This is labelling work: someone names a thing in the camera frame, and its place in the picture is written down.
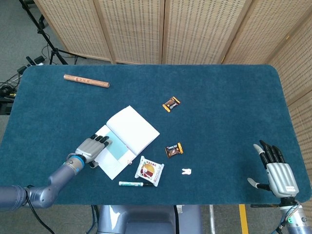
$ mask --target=beige partition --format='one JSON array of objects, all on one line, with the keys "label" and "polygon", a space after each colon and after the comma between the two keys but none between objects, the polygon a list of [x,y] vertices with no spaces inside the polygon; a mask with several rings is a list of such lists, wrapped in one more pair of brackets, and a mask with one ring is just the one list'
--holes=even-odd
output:
[{"label": "beige partition", "polygon": [[35,0],[68,52],[112,61],[92,0]]},{"label": "beige partition", "polygon": [[166,0],[162,63],[220,63],[250,3]]},{"label": "beige partition", "polygon": [[254,0],[224,63],[264,63],[311,6],[311,0]]},{"label": "beige partition", "polygon": [[161,63],[165,0],[94,0],[120,63]]},{"label": "beige partition", "polygon": [[[280,76],[294,130],[312,182],[312,15],[269,62]],[[312,201],[303,205],[312,219]]]}]

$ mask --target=yellow floor tape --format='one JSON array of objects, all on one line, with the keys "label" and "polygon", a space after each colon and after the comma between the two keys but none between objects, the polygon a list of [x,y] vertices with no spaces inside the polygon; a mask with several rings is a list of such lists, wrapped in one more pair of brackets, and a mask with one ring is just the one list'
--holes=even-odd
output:
[{"label": "yellow floor tape", "polygon": [[239,204],[240,224],[242,226],[242,234],[248,234],[247,216],[244,204]]}]

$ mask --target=robotic arm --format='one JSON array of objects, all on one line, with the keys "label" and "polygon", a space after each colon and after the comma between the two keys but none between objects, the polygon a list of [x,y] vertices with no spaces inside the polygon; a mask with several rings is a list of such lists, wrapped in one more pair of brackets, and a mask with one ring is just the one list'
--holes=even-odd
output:
[{"label": "robotic arm", "polygon": [[108,136],[102,137],[94,134],[86,139],[75,153],[69,154],[66,162],[49,176],[47,187],[23,188],[16,185],[0,187],[0,210],[15,210],[21,206],[28,206],[28,200],[34,208],[52,206],[59,192],[84,168],[86,163],[92,168],[98,165],[94,159],[111,143],[108,138]]},{"label": "robotic arm", "polygon": [[267,171],[269,184],[260,184],[251,178],[247,180],[255,188],[272,191],[281,199],[279,207],[283,216],[273,233],[282,234],[282,229],[287,226],[289,234],[312,234],[306,214],[300,202],[295,200],[299,189],[289,164],[285,162],[282,152],[276,146],[270,146],[262,140],[260,144],[263,149],[256,144],[253,146]]}]

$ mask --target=metal post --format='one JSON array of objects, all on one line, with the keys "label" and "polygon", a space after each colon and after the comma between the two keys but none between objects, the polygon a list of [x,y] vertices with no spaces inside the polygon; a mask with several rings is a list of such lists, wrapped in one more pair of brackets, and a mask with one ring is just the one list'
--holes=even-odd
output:
[{"label": "metal post", "polygon": [[210,233],[215,234],[215,215],[213,205],[209,205],[209,217],[210,217]]}]

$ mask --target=floor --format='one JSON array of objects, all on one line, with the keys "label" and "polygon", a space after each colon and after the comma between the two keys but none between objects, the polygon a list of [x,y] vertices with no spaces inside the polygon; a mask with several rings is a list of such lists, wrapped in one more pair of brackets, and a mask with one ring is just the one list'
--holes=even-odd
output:
[{"label": "floor", "polygon": [[[31,12],[39,19],[40,12],[35,5],[30,6]],[[39,34],[35,25],[28,18],[17,0],[0,1],[0,41],[2,43],[0,56],[0,82],[6,81],[16,73],[16,70],[28,62],[26,56],[32,59],[41,55],[45,40]],[[45,32],[51,36],[52,43],[62,48],[56,36],[46,25]],[[66,58],[69,64],[73,58]],[[78,59],[77,64],[109,64],[94,59]],[[9,116],[0,116],[0,141],[2,140]],[[246,205],[248,229],[251,234],[270,234],[280,220],[277,208],[250,208]],[[92,223],[91,207],[85,205],[55,205],[46,210],[38,210],[39,216],[56,234],[84,234]],[[215,227],[217,234],[241,234],[241,223],[238,205],[215,205]],[[204,233],[210,233],[209,209],[202,206]],[[34,218],[27,208],[15,212],[0,213],[1,234],[45,234],[48,233]]]}]

